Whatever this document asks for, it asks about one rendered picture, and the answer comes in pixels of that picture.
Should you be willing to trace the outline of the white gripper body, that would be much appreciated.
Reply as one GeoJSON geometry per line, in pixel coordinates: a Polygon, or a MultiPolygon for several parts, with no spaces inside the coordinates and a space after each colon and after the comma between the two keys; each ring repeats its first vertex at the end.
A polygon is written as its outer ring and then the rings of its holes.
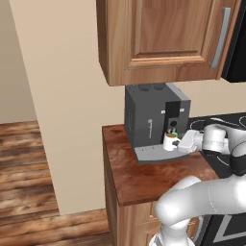
{"type": "Polygon", "coordinates": [[[202,150],[203,134],[196,130],[188,130],[178,144],[178,150],[183,153],[193,153],[202,150]]]}

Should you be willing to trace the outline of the white mug of coffee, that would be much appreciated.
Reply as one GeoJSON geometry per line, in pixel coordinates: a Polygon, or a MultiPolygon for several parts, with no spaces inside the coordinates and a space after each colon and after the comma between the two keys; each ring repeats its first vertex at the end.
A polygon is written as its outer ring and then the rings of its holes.
{"type": "Polygon", "coordinates": [[[172,142],[174,141],[180,141],[178,138],[177,138],[177,135],[176,134],[173,134],[173,133],[166,133],[164,135],[164,138],[163,138],[163,149],[165,151],[174,151],[177,147],[176,146],[173,146],[172,145],[172,142]]]}

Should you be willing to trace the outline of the dark grey coffee machine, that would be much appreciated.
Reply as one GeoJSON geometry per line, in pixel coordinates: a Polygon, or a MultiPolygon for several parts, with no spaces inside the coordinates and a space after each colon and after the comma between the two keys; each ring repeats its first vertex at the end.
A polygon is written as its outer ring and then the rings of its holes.
{"type": "Polygon", "coordinates": [[[187,157],[163,149],[165,133],[182,138],[191,100],[174,84],[125,86],[125,131],[140,164],[163,163],[187,157]]]}

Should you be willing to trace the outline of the black hob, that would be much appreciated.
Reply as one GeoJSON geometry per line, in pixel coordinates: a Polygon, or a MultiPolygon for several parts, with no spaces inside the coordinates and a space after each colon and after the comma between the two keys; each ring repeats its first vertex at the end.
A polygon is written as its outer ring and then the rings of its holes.
{"type": "MultiPolygon", "coordinates": [[[[229,113],[229,114],[217,114],[213,116],[214,118],[220,118],[224,121],[234,123],[246,128],[246,112],[229,113]]],[[[188,119],[187,129],[197,130],[202,132],[204,129],[203,124],[207,119],[211,118],[211,115],[207,116],[197,116],[190,117],[188,119]]],[[[229,155],[219,155],[218,157],[207,156],[202,153],[202,156],[209,163],[210,167],[214,170],[220,179],[228,178],[232,175],[229,169],[230,156],[229,155]]]]}

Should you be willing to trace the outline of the wooden base cabinet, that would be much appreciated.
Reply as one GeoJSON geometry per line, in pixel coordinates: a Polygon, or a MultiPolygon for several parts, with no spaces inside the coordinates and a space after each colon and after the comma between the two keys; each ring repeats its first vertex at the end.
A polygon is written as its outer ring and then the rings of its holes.
{"type": "Polygon", "coordinates": [[[202,176],[207,163],[199,154],[163,164],[136,162],[124,135],[103,134],[106,209],[112,246],[148,246],[160,228],[154,204],[182,178],[202,176]]]}

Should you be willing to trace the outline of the black wall appliance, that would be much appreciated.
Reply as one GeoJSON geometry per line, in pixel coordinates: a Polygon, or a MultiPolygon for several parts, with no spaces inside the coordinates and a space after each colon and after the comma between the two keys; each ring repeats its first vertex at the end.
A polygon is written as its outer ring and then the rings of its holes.
{"type": "Polygon", "coordinates": [[[246,0],[241,1],[221,77],[230,83],[246,83],[246,0]]]}

